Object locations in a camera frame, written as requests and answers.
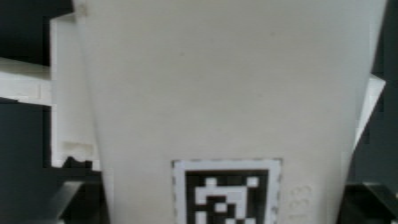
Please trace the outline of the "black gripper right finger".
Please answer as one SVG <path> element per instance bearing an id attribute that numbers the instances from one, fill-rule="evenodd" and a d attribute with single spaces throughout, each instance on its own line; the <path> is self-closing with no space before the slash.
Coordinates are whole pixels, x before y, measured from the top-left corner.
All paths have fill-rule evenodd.
<path id="1" fill-rule="evenodd" d="M 379 183 L 346 184 L 335 224 L 398 224 L 398 197 Z"/>

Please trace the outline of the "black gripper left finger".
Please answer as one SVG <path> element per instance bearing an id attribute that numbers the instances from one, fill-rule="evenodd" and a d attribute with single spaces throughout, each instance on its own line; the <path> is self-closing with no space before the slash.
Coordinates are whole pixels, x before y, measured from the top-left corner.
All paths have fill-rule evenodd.
<path id="1" fill-rule="evenodd" d="M 100 172 L 92 162 L 67 158 L 54 169 L 56 189 L 33 224 L 109 224 Z"/>

